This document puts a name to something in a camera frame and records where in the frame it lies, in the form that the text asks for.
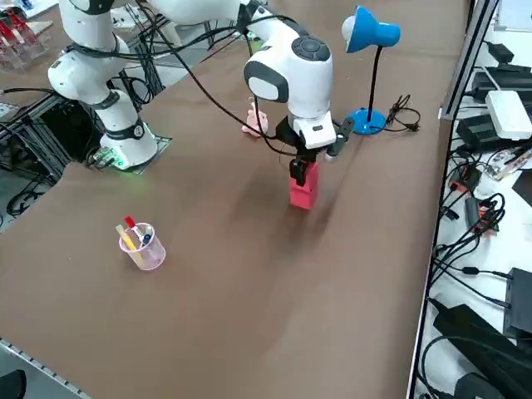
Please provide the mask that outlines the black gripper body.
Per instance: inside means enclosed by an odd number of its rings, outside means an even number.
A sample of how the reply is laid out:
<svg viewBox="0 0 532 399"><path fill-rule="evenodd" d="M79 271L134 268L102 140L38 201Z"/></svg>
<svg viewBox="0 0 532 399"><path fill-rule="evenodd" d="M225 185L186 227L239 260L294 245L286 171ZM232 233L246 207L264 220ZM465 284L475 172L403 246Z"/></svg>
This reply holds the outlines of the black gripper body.
<svg viewBox="0 0 532 399"><path fill-rule="evenodd" d="M287 116L277 124L274 137L285 145L293 147L296 150L295 157L307 162L315 162L318 153L328 147L328 145L321 145L315 149L308 149L303 138L289 124Z"/></svg>

